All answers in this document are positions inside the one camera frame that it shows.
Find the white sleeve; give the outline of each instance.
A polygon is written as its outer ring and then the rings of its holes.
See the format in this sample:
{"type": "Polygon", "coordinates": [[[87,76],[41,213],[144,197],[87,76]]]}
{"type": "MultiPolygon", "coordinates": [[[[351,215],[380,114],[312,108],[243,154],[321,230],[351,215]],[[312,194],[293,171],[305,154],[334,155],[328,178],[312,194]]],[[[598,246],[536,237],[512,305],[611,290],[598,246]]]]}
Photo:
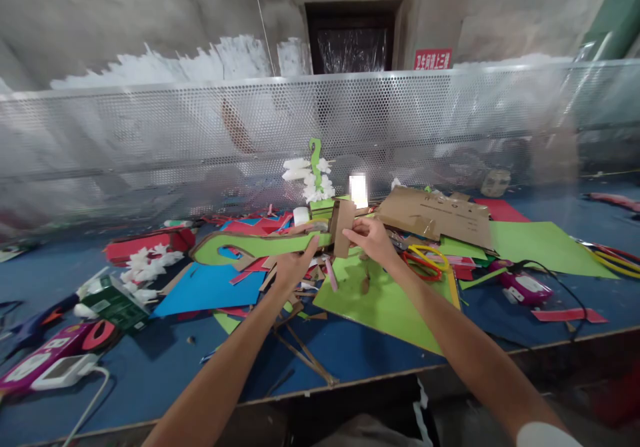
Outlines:
{"type": "Polygon", "coordinates": [[[581,447],[568,433],[544,422],[525,424],[515,443],[517,447],[581,447]]]}

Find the green box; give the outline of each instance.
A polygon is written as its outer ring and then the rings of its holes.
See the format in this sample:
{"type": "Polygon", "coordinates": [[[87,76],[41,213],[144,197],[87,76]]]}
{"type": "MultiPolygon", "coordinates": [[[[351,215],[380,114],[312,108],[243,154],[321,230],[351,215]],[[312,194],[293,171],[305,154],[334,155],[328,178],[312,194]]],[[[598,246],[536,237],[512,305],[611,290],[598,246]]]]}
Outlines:
{"type": "Polygon", "coordinates": [[[94,280],[81,302],[101,318],[128,335],[135,335],[149,324],[151,314],[112,276],[94,280]]]}

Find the green paper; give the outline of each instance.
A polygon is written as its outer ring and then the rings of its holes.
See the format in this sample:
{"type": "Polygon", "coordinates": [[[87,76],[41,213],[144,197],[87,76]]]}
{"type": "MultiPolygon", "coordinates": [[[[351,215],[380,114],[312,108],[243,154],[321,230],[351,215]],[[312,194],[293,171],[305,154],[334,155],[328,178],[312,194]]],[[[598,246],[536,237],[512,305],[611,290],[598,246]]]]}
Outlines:
{"type": "MultiPolygon", "coordinates": [[[[351,195],[338,196],[338,197],[336,197],[336,199],[345,199],[346,201],[350,201],[351,200],[351,195]]],[[[322,201],[312,201],[309,204],[309,207],[311,207],[311,212],[312,213],[313,213],[313,211],[324,210],[324,209],[332,210],[334,202],[335,201],[333,200],[333,198],[324,199],[322,201]]]]}
{"type": "Polygon", "coordinates": [[[328,221],[330,221],[332,216],[333,208],[327,209],[326,211],[311,211],[312,219],[327,219],[328,221]]]}
{"type": "Polygon", "coordinates": [[[315,190],[324,192],[325,190],[320,187],[320,184],[322,183],[322,174],[320,169],[318,169],[321,147],[322,143],[320,142],[320,139],[315,137],[311,137],[311,139],[309,139],[309,148],[311,149],[311,172],[315,175],[315,190]]]}
{"type": "MultiPolygon", "coordinates": [[[[333,292],[327,277],[313,304],[442,355],[433,334],[407,295],[377,262],[367,262],[371,278],[369,292],[362,293],[362,280],[366,273],[363,261],[358,258],[361,252],[359,247],[352,248],[347,258],[335,259],[332,265],[338,290],[333,292]]],[[[430,285],[451,302],[446,273],[443,272],[443,280],[431,282],[430,285]]]]}
{"type": "Polygon", "coordinates": [[[565,274],[618,278],[554,223],[491,221],[489,225],[493,248],[500,258],[511,262],[535,260],[549,270],[565,274]]]}
{"type": "Polygon", "coordinates": [[[474,258],[473,262],[480,267],[489,267],[489,265],[495,260],[494,256],[487,256],[486,259],[474,258]]]}
{"type": "Polygon", "coordinates": [[[231,246],[242,250],[255,258],[277,256],[287,252],[305,250],[313,236],[320,239],[318,247],[331,244],[331,234],[328,232],[310,232],[296,237],[260,237],[244,234],[226,233],[224,230],[214,232],[205,237],[191,254],[193,260],[204,265],[226,265],[237,262],[238,259],[229,258],[219,252],[221,247],[231,246]]]}
{"type": "Polygon", "coordinates": [[[481,248],[446,236],[440,237],[440,252],[442,252],[444,255],[474,257],[483,260],[487,259],[485,251],[481,248]]]}
{"type": "Polygon", "coordinates": [[[218,321],[220,327],[222,327],[228,335],[231,335],[241,322],[240,320],[235,320],[234,318],[229,317],[224,312],[214,312],[213,318],[218,321]]]}
{"type": "Polygon", "coordinates": [[[507,268],[503,267],[502,269],[494,270],[489,274],[477,278],[476,280],[458,280],[458,284],[460,284],[460,290],[466,290],[469,287],[473,287],[475,285],[481,284],[485,280],[489,280],[490,278],[494,278],[502,274],[503,272],[507,272],[507,268]]]}
{"type": "MultiPolygon", "coordinates": [[[[291,305],[291,303],[289,301],[287,301],[287,303],[285,304],[283,309],[286,310],[289,314],[291,314],[293,312],[293,306],[291,305]]],[[[298,317],[307,318],[307,317],[309,317],[309,315],[305,314],[302,311],[300,311],[300,312],[298,312],[298,317]]]]}

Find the person's right hand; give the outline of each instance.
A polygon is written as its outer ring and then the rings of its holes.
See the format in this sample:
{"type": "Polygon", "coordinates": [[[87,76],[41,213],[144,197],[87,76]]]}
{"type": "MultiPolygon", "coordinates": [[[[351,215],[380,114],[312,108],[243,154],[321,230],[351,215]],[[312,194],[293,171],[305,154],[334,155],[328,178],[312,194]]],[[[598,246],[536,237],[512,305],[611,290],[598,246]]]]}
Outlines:
{"type": "Polygon", "coordinates": [[[342,233],[381,266],[399,259],[387,236],[385,225],[378,219],[359,217],[353,222],[353,230],[343,229],[342,233]]]}

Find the hand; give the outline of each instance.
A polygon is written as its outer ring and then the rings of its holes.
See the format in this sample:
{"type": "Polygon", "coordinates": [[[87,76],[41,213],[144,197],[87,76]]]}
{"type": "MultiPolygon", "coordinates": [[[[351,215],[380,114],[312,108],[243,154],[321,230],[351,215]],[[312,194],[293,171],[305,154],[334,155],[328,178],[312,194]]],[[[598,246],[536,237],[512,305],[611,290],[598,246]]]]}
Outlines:
{"type": "Polygon", "coordinates": [[[399,259],[385,225],[378,219],[359,217],[353,222],[353,230],[343,229],[342,233],[381,266],[399,259]]]}
{"type": "Polygon", "coordinates": [[[303,254],[288,252],[277,257],[277,270],[275,272],[275,282],[273,283],[275,288],[281,288],[287,292],[293,291],[309,270],[311,259],[318,250],[319,241],[319,237],[314,236],[309,241],[307,250],[303,254]]]}

